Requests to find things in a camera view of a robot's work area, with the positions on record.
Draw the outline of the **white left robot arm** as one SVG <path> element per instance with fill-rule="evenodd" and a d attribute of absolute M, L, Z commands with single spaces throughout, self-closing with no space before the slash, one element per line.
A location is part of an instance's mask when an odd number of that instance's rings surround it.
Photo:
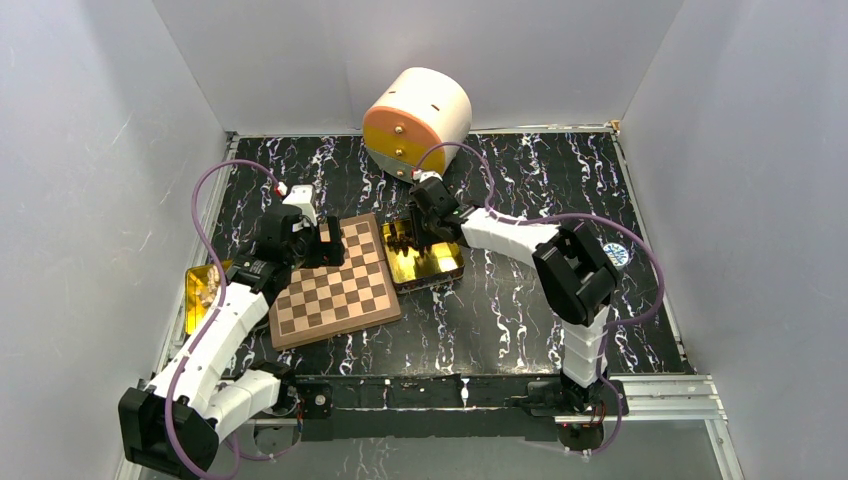
<path fill-rule="evenodd" d="M 300 269 L 340 266 L 338 217 L 319 224 L 304 208 L 278 204 L 260 218 L 255 239 L 221 276 L 217 301 L 172 361 L 118 403 L 128 461 L 179 479 L 210 479 L 219 446 L 264 409 L 294 411 L 297 387 L 284 368 L 248 369 L 224 383 L 224 371 L 250 331 Z"/>

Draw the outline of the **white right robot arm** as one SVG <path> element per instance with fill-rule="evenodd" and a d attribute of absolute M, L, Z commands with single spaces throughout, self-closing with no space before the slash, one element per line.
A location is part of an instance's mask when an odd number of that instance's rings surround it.
<path fill-rule="evenodd" d="M 621 275 L 587 223 L 525 225 L 519 218 L 460 203 L 438 176 L 419 181 L 410 194 L 416 248 L 456 243 L 533 268 L 562 323 L 564 403 L 577 414 L 590 413 L 603 399 L 600 384 L 607 363 L 602 341 Z"/>

